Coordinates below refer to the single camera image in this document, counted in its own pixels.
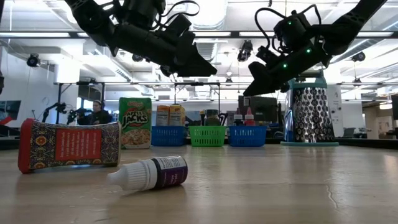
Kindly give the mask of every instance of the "teal base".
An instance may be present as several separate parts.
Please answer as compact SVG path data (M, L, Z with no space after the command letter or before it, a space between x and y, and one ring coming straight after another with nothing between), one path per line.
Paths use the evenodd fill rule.
M282 146L307 146L307 147L325 147L339 146L338 142L280 142Z

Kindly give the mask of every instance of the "plastic basket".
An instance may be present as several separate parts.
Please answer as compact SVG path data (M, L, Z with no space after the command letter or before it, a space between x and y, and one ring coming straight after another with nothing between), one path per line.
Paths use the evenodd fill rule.
M267 126L230 126L229 145L234 147L260 147L265 145Z
M185 144L187 130L184 126L153 126L153 146L182 146Z
M222 146L226 126L190 126L192 146Z

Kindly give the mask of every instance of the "white bottle cap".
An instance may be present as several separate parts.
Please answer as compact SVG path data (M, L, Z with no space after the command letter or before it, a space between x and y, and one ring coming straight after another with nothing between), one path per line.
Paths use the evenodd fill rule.
M155 187L157 169L152 160L125 164L117 172L108 174L109 185L119 185L123 190L148 190Z
M241 114L235 114L234 119L243 119L243 116Z
M254 119L254 115L253 114L246 114L244 116L244 119L248 120L248 119Z

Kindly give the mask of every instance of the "blue basket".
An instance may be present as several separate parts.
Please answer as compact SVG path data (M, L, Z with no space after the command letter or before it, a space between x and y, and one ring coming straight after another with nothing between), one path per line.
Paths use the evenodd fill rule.
M234 147L260 147L266 143L267 126L230 126L229 145Z
M187 130L184 126L153 126L153 146L182 146L185 144Z

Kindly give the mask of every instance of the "wooden table surface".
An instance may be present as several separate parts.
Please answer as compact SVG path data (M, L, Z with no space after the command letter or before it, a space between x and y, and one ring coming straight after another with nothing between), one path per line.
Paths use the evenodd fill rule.
M360 147L123 151L121 163L181 155L180 187L129 192L105 185L116 167L22 175L0 151L0 223L398 223L398 151Z

